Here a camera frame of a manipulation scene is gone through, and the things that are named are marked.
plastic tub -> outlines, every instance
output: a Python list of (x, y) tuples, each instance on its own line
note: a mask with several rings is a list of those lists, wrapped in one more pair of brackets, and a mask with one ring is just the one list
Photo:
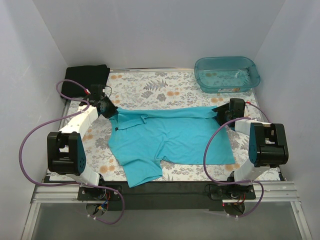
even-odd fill
[(208, 94), (246, 92), (261, 80), (255, 63), (244, 56), (201, 58), (195, 63), (194, 75)]

floral tablecloth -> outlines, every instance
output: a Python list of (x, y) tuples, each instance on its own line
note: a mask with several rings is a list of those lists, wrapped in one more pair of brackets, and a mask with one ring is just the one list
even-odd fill
[[(193, 71), (126, 71), (111, 72), (107, 85), (112, 87), (111, 101), (128, 110), (179, 109), (197, 106), (220, 106), (230, 98), (241, 98), (256, 104), (252, 90), (248, 92), (208, 94), (201, 91)], [(68, 114), (75, 113), (79, 103), (72, 101)], [(248, 115), (262, 119), (260, 112), (247, 106)], [(230, 173), (238, 169), (248, 159), (249, 137), (227, 129), (235, 164), (208, 165), (208, 172), (217, 180), (226, 180)], [(106, 181), (126, 181), (123, 167), (111, 153), (108, 141), (111, 123), (102, 115), (87, 130), (82, 141), (86, 163)], [(202, 165), (185, 165), (161, 161), (163, 176), (155, 181), (208, 181)], [(261, 181), (278, 181), (276, 168), (270, 169), (259, 178)], [(72, 179), (50, 174), (51, 181), (72, 181)]]

white backdrop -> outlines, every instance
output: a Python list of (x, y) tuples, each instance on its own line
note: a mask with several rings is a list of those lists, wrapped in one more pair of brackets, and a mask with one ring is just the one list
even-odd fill
[[(35, 185), (22, 174), (18, 152), (25, 135), (61, 116), (55, 83), (67, 68), (32, 0), (0, 0), (0, 239), (21, 238)], [(24, 165), (40, 181), (47, 169), (47, 135), (39, 129), (23, 152)]]
[(320, 239), (320, 2), (287, 0), (254, 59), (260, 106), (283, 123), (289, 161), (281, 169), (293, 180), (313, 239)]
[(254, 59), (285, 0), (33, 0), (70, 66)]

folded black fabric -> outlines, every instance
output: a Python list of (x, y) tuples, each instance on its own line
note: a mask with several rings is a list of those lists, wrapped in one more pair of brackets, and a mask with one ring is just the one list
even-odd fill
[[(110, 68), (105, 64), (98, 66), (73, 66), (66, 69), (64, 79), (76, 81), (90, 91), (92, 84), (106, 85), (109, 73)], [(86, 96), (81, 87), (67, 81), (62, 84), (61, 92), (70, 98)]]

purple cable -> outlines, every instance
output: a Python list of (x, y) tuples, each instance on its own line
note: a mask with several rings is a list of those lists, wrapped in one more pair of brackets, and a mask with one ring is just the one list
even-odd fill
[(269, 118), (267, 117), (267, 115), (265, 114), (265, 112), (262, 111), (260, 107), (258, 107), (257, 105), (252, 104), (252, 103), (249, 102), (249, 101), (247, 101), (246, 104), (249, 104), (249, 105), (251, 105), (252, 107), (258, 109), (258, 110), (265, 116), (265, 119), (268, 121), (268, 123), (271, 123), (271, 121), (269, 120)]
[(234, 218), (242, 218), (242, 217), (245, 217), (245, 216), (248, 216), (249, 214), (251, 214), (260, 204), (262, 198), (264, 197), (264, 186), (261, 184), (261, 182), (259, 181), (251, 181), (251, 180), (242, 180), (242, 181), (234, 181), (234, 182), (223, 182), (223, 181), (217, 181), (217, 180), (214, 180), (208, 173), (208, 170), (207, 170), (207, 167), (206, 167), (206, 157), (207, 157), (207, 152), (208, 152), (208, 149), (209, 149), (209, 146), (212, 142), (212, 140), (214, 139), (214, 137), (218, 134), (218, 132), (223, 129), (225, 126), (227, 126), (228, 124), (231, 124), (235, 121), (239, 121), (239, 120), (251, 120), (250, 117), (240, 117), (240, 118), (236, 118), (236, 119), (233, 119), (233, 120), (230, 120), (230, 121), (227, 121), (226, 123), (224, 123), (223, 125), (221, 125), (216, 131), (215, 133), (211, 136), (210, 140), (208, 141), (206, 147), (205, 147), (205, 150), (204, 150), (204, 154), (203, 154), (203, 168), (204, 168), (204, 172), (205, 174), (207, 175), (207, 177), (212, 181), (214, 182), (215, 184), (221, 184), (221, 185), (233, 185), (233, 184), (244, 184), (244, 183), (255, 183), (255, 184), (259, 184), (261, 186), (261, 196), (258, 200), (258, 202), (256, 203), (256, 205), (248, 212), (246, 212), (245, 214), (243, 215), (240, 215), (240, 216), (236, 216), (236, 215), (230, 215), (231, 217), (234, 217)]
[[(71, 101), (78, 101), (78, 102), (83, 102), (83, 103), (86, 103), (87, 106), (82, 110), (82, 111), (86, 111), (90, 104), (88, 101), (86, 100), (83, 100), (83, 99), (73, 99), (71, 97), (68, 97), (64, 94), (62, 94), (60, 91), (59, 91), (59, 85), (63, 82), (70, 82), (70, 83), (74, 83), (76, 85), (78, 85), (79, 87), (81, 87), (82, 89), (84, 90), (87, 90), (84, 86), (82, 86), (81, 84), (77, 83), (76, 81), (73, 81), (73, 80), (68, 80), (68, 79), (65, 79), (65, 80), (61, 80), (59, 81), (56, 86), (55, 86), (55, 89), (56, 91), (62, 96), (64, 97), (65, 99), (67, 100), (71, 100)], [(36, 130), (38, 130), (39, 128), (42, 128), (48, 124), (52, 124), (54, 122), (57, 122), (57, 121), (61, 121), (63, 119), (67, 119), (67, 118), (71, 118), (71, 117), (74, 117), (76, 115), (79, 115), (81, 114), (82, 112), (81, 111), (78, 111), (76, 113), (73, 113), (73, 114), (70, 114), (70, 115), (67, 115), (67, 116), (63, 116), (63, 117), (59, 117), (59, 118), (56, 118), (56, 119), (53, 119), (53, 120), (50, 120), (50, 121), (47, 121), (45, 123), (42, 123), (40, 124), (39, 126), (35, 127), (34, 129), (32, 129), (25, 137), (24, 139), (22, 140), (22, 143), (20, 145), (20, 149), (19, 149), (19, 165), (20, 165), (20, 168), (21, 168), (21, 171), (23, 173), (23, 175), (26, 177), (26, 179), (28, 179), (31, 183), (35, 184), (35, 185), (38, 185), (38, 186), (43, 186), (43, 187), (57, 187), (57, 186), (65, 186), (65, 185), (81, 185), (82, 183), (79, 183), (79, 182), (64, 182), (64, 183), (57, 183), (57, 184), (51, 184), (51, 183), (42, 183), (42, 182), (37, 182), (35, 180), (33, 180), (26, 172), (25, 170), (25, 167), (24, 167), (24, 164), (22, 162), (22, 151), (24, 149), (24, 145), (27, 141), (27, 139), (30, 137), (31, 134), (33, 134)], [(115, 224), (117, 223), (123, 216), (124, 212), (125, 212), (125, 200), (124, 200), (124, 197), (122, 196), (122, 194), (116, 190), (116, 189), (113, 189), (111, 187), (106, 187), (106, 186), (95, 186), (95, 185), (91, 185), (91, 184), (85, 184), (86, 186), (88, 187), (92, 187), (92, 188), (98, 188), (98, 189), (106, 189), (106, 190), (109, 190), (109, 191), (113, 191), (113, 192), (116, 192), (120, 198), (121, 198), (121, 202), (122, 202), (122, 210), (121, 210), (121, 214), (120, 216), (113, 222), (108, 222), (108, 221), (105, 221), (105, 220), (102, 220), (102, 219), (99, 219), (99, 218), (95, 218), (96, 220), (100, 221), (100, 222), (103, 222), (105, 224), (109, 224), (109, 225), (112, 225), (112, 224)]]

